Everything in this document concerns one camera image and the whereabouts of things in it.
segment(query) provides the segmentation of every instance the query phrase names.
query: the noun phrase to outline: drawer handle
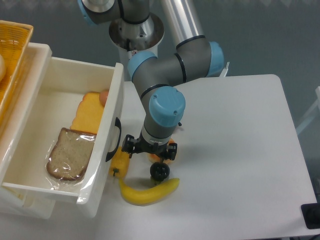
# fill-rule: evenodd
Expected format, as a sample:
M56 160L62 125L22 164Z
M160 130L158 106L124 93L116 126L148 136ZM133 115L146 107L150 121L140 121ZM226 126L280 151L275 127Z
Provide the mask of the drawer handle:
M116 154L117 150L118 150L118 147L119 147L119 143L120 143L120 138L121 138L121 122L120 122L120 119L118 117L115 118L115 124L114 124L116 127L119 128L120 130L120 133L119 133L119 138L118 138L118 142L116 144L116 147L113 151L109 151L107 154L106 154L106 158L105 158L105 161L108 162L109 160L111 160L114 155Z

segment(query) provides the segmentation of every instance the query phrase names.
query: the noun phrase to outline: blue joint cap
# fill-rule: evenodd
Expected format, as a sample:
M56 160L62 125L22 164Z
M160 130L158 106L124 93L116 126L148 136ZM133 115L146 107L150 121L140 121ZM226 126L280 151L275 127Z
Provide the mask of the blue joint cap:
M80 10L81 10L81 13L86 21L86 23L89 25L89 26L96 26L97 24L94 23L94 21L92 21L92 19L89 17L89 15L87 14L87 11L82 3L82 0L78 0L78 5L80 7Z
M206 76L212 77L214 74L219 73L224 68L225 57L221 47L217 42L210 41L209 44L211 47L211 63L209 72Z
M151 117L165 128L177 126L184 115L185 108L184 95L172 86L159 87L149 100Z
M157 56L152 51L139 51L128 62L128 71L132 81L137 68L147 59L156 58Z

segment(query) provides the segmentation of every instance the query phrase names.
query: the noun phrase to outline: wicker basket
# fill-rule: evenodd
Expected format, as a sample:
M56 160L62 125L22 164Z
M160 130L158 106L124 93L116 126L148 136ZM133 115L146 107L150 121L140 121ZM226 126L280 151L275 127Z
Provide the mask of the wicker basket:
M0 54L6 73L0 82L0 126L12 101L24 52L33 33L33 26L0 20Z

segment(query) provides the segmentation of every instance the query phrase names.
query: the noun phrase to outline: yellow banana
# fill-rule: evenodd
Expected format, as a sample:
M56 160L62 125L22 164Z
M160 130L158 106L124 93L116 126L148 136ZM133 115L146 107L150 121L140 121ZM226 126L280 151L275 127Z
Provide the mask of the yellow banana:
M179 186L179 178L171 178L147 190L135 190L127 186L122 178L119 185L122 197L131 204L146 205L164 198Z

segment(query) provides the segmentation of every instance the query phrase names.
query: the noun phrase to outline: open drawer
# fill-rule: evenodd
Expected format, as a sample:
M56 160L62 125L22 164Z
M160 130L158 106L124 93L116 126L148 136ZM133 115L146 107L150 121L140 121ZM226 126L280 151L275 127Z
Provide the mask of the open drawer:
M88 92L109 89L87 170L80 182L59 183L48 174L46 158L61 128L72 124ZM106 183L107 153L114 150L124 100L124 71L115 67L52 57L2 186L20 196L75 203L87 217L97 213Z

